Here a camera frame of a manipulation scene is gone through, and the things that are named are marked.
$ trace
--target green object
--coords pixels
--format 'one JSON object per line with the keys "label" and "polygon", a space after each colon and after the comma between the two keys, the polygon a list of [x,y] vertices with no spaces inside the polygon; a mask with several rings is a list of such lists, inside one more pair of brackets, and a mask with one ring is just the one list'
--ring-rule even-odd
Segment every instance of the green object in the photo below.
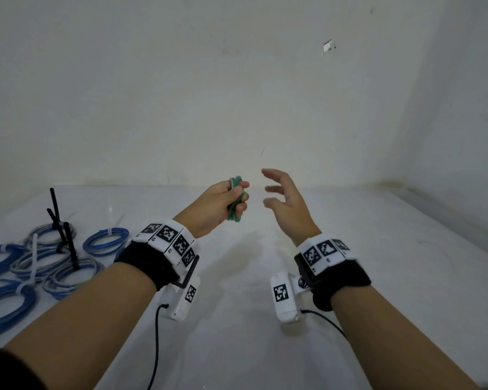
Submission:
{"label": "green object", "polygon": [[[241,180],[242,178],[240,177],[240,175],[237,175],[234,178],[230,178],[229,181],[232,183],[232,189],[236,187],[239,184],[239,182],[241,182]],[[243,191],[240,197],[237,198],[237,200],[231,204],[231,206],[228,209],[228,217],[226,219],[233,220],[234,222],[237,223],[240,222],[240,216],[235,215],[235,207],[237,206],[238,203],[240,203],[242,197],[244,197],[244,194],[246,193]]]}

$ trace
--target table surface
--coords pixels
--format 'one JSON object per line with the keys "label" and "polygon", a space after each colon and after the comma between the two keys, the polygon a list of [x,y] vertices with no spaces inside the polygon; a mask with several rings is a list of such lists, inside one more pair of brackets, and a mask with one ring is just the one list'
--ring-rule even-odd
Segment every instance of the table surface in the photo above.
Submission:
{"label": "table surface", "polygon": [[[62,220],[78,231],[75,244],[99,229],[130,232],[167,220],[203,189],[186,187],[58,186]],[[281,326],[270,277],[297,273],[296,249],[262,200],[248,189],[240,223],[226,222],[201,242],[196,273],[201,285],[187,319],[159,320],[156,383],[163,389],[369,388],[348,343],[325,321]],[[302,190],[316,223],[352,246],[373,285],[479,384],[488,383],[488,254],[388,191]],[[0,244],[20,242],[48,222],[45,192],[0,220]],[[100,259],[105,265],[113,257]],[[2,277],[12,278],[11,273]],[[40,300],[16,327],[0,335],[3,346],[56,303]],[[145,388],[155,355],[154,315],[160,293],[99,382],[98,389]],[[21,297],[0,301],[0,315]],[[304,307],[314,309],[310,295]],[[328,314],[334,320],[334,314]]]}

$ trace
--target coiled cable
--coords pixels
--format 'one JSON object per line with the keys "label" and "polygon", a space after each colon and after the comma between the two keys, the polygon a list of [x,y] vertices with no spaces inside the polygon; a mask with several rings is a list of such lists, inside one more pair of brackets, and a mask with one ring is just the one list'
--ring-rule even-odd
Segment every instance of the coiled cable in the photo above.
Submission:
{"label": "coiled cable", "polygon": [[[45,276],[49,275],[58,267],[62,266],[63,264],[71,261],[71,252],[67,248],[62,248],[61,253],[65,256],[59,259],[56,262],[51,262],[45,266],[38,265],[36,267],[36,273],[34,275],[34,281],[36,283],[40,283]],[[59,254],[56,248],[42,248],[37,250],[38,260],[43,258]],[[28,252],[18,260],[11,264],[11,272],[15,274],[21,280],[27,280],[31,276],[31,264],[33,261],[33,253]]]}
{"label": "coiled cable", "polygon": [[[22,282],[12,279],[0,279],[0,281],[6,283],[6,285],[0,287],[0,300],[17,295],[17,289],[22,284]],[[19,290],[19,294],[24,297],[23,304],[18,309],[0,318],[0,334],[22,320],[36,305],[37,294],[34,285],[25,284]]]}
{"label": "coiled cable", "polygon": [[[93,277],[105,268],[102,263],[97,262],[90,256],[80,257],[78,259],[78,266],[79,269],[92,268],[94,270],[94,273],[92,274]],[[74,284],[62,282],[63,279],[74,272],[73,263],[69,261],[51,272],[43,281],[42,288],[55,299],[62,300],[76,290],[81,284],[87,282],[83,281]]]}
{"label": "coiled cable", "polygon": [[0,245],[0,253],[4,252],[9,252],[10,255],[0,262],[0,274],[9,271],[11,264],[24,254],[24,248],[14,244]]}
{"label": "coiled cable", "polygon": [[[59,222],[60,227],[63,228],[63,222]],[[72,224],[69,224],[69,227],[71,229],[72,233],[72,238],[76,236],[76,229],[72,226]],[[33,246],[33,235],[38,234],[39,236],[42,236],[43,234],[47,234],[51,231],[54,231],[52,228],[52,223],[48,223],[43,226],[36,227],[33,229],[27,238],[24,241],[25,248],[27,250],[32,250]],[[49,242],[39,242],[38,241],[38,248],[56,248],[59,244],[61,243],[61,237],[58,236],[57,238],[53,239],[52,241]]]}
{"label": "coiled cable", "polygon": [[[99,230],[83,242],[83,250],[95,257],[110,256],[124,249],[125,241],[129,238],[129,234],[126,228],[121,227]],[[95,244],[107,236],[118,236],[118,238],[110,242]]]}

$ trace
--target black cable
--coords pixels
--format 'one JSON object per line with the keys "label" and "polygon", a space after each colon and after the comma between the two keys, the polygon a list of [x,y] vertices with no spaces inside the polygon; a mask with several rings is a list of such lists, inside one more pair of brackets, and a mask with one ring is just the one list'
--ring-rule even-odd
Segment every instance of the black cable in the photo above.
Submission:
{"label": "black cable", "polygon": [[336,324],[334,324],[330,319],[327,319],[323,314],[321,314],[319,312],[315,312],[313,310],[309,310],[309,309],[302,309],[300,312],[303,313],[303,314],[315,314],[317,316],[320,316],[322,319],[324,319],[324,320],[328,321],[329,323],[331,323],[333,325],[333,327],[336,328],[340,332],[340,334],[343,335],[343,337],[345,339],[347,339],[347,337],[345,336],[345,333],[341,330],[341,328],[339,328]]}
{"label": "black cable", "polygon": [[157,371],[157,362],[159,360],[159,335],[157,334],[157,318],[159,317],[159,309],[161,308],[168,308],[169,304],[161,304],[159,305],[159,308],[156,310],[156,361],[153,364],[153,373],[152,373],[152,379],[150,379],[150,384],[147,387],[147,390],[150,390],[150,387],[152,387],[153,380],[156,377],[156,371]]}

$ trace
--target black sleeve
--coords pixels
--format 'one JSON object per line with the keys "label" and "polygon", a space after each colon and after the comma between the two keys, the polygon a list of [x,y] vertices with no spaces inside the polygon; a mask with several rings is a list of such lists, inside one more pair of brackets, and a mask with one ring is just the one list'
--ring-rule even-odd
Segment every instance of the black sleeve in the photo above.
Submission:
{"label": "black sleeve", "polygon": [[14,354],[0,349],[0,388],[47,390],[43,382]]}

